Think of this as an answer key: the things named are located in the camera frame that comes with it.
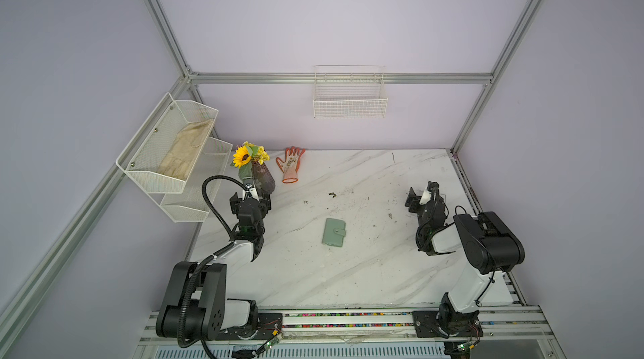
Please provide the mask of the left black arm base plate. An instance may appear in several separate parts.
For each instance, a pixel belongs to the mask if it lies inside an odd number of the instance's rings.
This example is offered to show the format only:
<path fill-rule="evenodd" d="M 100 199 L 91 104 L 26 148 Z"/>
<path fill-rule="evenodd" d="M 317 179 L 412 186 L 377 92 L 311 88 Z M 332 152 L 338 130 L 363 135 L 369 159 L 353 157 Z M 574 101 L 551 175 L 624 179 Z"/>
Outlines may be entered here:
<path fill-rule="evenodd" d="M 283 315 L 278 312 L 259 312 L 246 325 L 229 327 L 218 333 L 216 341 L 266 341 L 283 325 Z"/>

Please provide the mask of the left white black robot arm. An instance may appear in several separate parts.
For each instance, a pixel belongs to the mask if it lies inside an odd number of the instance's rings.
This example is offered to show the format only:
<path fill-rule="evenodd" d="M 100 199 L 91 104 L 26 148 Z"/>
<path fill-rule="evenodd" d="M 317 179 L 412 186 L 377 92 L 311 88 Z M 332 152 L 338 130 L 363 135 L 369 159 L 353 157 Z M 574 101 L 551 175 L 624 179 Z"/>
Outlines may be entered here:
<path fill-rule="evenodd" d="M 158 337 L 174 339 L 182 347 L 214 341 L 224 335 L 249 338 L 258 330 L 254 300 L 231 298 L 230 278 L 260 255 L 264 218 L 271 210 L 270 196 L 233 195 L 232 213 L 238 219 L 235 240 L 201 262 L 174 266 L 155 324 Z"/>

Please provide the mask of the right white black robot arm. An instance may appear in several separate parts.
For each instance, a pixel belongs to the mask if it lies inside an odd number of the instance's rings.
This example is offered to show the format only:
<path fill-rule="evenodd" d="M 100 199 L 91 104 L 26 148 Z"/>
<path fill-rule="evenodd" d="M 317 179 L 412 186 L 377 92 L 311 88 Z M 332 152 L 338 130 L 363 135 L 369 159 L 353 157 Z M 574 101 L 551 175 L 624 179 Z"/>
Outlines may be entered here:
<path fill-rule="evenodd" d="M 428 256 L 448 255 L 462 248 L 468 265 L 454 287 L 446 292 L 433 320 L 420 320 L 437 337 L 456 337 L 481 330 L 476 324 L 482 300 L 496 280 L 525 260 L 525 249 L 495 212 L 475 216 L 456 212 L 448 222 L 449 208 L 430 181 L 421 194 L 410 189 L 404 206 L 417 217 L 414 236 L 417 250 Z"/>

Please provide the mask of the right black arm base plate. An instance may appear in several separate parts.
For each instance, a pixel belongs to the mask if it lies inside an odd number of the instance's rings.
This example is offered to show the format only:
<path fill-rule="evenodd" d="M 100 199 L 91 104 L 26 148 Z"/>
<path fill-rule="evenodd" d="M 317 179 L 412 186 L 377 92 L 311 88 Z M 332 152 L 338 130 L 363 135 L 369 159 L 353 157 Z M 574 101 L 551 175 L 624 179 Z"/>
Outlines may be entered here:
<path fill-rule="evenodd" d="M 414 330 L 418 338 L 481 337 L 483 334 L 479 312 L 469 314 L 416 310 L 412 312 Z"/>

